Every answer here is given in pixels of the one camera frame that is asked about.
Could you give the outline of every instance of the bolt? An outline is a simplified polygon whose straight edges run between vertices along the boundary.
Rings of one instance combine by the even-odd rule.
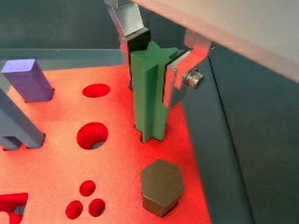
[[[215,49],[216,45],[218,45],[218,43],[212,41],[212,42],[211,42],[211,45],[210,45],[210,49],[211,49],[211,50]]]
[[[198,72],[198,69],[192,69],[184,75],[184,84],[188,85],[191,88],[196,89],[200,86],[203,79],[204,76]]]

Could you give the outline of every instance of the green block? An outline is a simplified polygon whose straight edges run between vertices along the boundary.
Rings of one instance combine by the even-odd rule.
[[[164,69],[176,55],[176,48],[162,49],[154,41],[146,51],[131,52],[135,128],[143,132],[143,142],[151,137],[164,140],[168,116],[168,108],[163,104]]]

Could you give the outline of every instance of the purple block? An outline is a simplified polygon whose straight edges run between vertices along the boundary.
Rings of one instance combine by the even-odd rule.
[[[52,99],[54,89],[35,59],[8,60],[1,73],[26,102],[47,102]]]

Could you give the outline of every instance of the red shape sorter board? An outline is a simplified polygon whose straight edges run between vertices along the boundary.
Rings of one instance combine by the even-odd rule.
[[[47,102],[26,103],[13,88],[8,92],[46,133],[40,149],[23,146],[0,151],[0,199],[5,194],[28,194],[23,224],[211,223],[183,106],[171,109],[164,140],[140,143],[134,95],[122,71],[122,66],[107,66],[44,72],[55,88]],[[87,97],[83,89],[99,83],[110,86],[108,94]],[[95,150],[84,150],[78,143],[88,123],[107,127],[107,141]],[[142,201],[142,170],[158,158],[182,167],[186,186],[179,206],[163,218],[143,209]],[[92,200],[106,206],[103,213],[90,211]],[[0,218],[8,224],[8,213],[0,212]]]

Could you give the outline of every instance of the circular hole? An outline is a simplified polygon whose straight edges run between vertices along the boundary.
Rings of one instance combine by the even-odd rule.
[[[94,217],[99,217],[106,210],[106,202],[103,199],[94,199],[88,205],[88,213]]]
[[[82,196],[88,197],[96,191],[96,184],[92,180],[83,182],[79,188]]]
[[[110,86],[106,84],[94,84],[83,89],[83,94],[90,98],[98,98],[107,95],[110,92]]]
[[[95,150],[108,139],[108,128],[100,122],[84,125],[78,134],[78,143],[84,150]]]
[[[83,205],[78,200],[74,200],[67,207],[66,214],[71,220],[75,220],[80,217],[83,212]]]

